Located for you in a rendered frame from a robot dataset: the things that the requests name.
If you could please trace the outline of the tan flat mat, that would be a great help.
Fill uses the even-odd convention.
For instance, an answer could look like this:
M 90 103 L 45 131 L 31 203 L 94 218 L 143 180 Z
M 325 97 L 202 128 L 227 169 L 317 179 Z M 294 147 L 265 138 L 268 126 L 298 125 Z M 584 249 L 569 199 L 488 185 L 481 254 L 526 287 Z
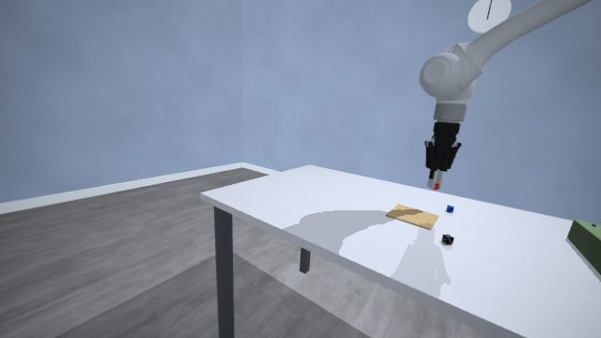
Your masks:
M 398 204 L 386 216 L 431 230 L 439 215 Z

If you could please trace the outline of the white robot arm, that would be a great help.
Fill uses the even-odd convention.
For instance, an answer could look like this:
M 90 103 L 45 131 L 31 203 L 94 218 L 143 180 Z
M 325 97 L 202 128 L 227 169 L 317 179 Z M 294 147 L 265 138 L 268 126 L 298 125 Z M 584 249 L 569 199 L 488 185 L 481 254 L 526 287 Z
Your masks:
M 437 99 L 433 119 L 446 123 L 464 121 L 476 83 L 474 80 L 483 73 L 485 63 L 495 53 L 591 1 L 539 0 L 473 41 L 457 43 L 430 57 L 420 70 L 419 82 L 426 94 Z

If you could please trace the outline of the black die with white pips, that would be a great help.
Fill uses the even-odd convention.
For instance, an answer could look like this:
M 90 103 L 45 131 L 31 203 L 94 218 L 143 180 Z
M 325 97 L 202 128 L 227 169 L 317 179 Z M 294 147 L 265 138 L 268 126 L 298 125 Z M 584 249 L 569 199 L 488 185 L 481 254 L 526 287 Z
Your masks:
M 450 235 L 443 235 L 441 241 L 443 241 L 446 244 L 453 244 L 454 238 Z

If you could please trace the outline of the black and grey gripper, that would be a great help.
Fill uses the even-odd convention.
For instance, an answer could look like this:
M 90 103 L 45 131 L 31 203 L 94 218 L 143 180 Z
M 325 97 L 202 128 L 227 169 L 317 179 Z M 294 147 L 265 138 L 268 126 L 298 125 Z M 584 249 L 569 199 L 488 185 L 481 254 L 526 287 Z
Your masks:
M 430 169 L 427 182 L 428 188 L 434 189 L 437 183 L 439 184 L 439 189 L 441 189 L 444 172 L 447 172 L 447 169 L 451 169 L 457 150 L 462 145 L 456 141 L 459 128 L 460 123 L 436 122 L 432 139 L 424 142 L 426 146 L 425 166 Z

